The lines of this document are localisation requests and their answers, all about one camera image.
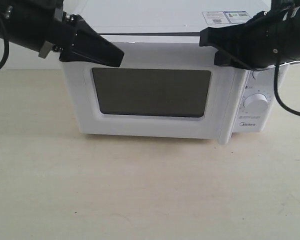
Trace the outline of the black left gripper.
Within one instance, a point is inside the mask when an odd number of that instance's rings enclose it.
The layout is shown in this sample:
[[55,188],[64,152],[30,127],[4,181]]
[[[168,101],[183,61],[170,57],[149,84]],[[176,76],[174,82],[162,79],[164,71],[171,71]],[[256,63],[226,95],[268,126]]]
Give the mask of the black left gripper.
[[[54,29],[75,26],[70,50],[52,35]],[[64,11],[62,0],[0,0],[0,39],[38,53],[45,59],[60,51],[63,63],[86,62],[118,68],[124,52],[95,32],[80,16]]]

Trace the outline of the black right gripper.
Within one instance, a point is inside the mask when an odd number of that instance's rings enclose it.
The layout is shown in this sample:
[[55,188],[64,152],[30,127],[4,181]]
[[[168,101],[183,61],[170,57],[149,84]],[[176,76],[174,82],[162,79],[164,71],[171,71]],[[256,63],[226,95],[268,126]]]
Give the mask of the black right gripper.
[[218,50],[214,65],[252,70],[300,60],[300,0],[294,6],[258,12],[246,23],[207,27],[199,33],[200,47],[222,47],[240,35],[241,61]]

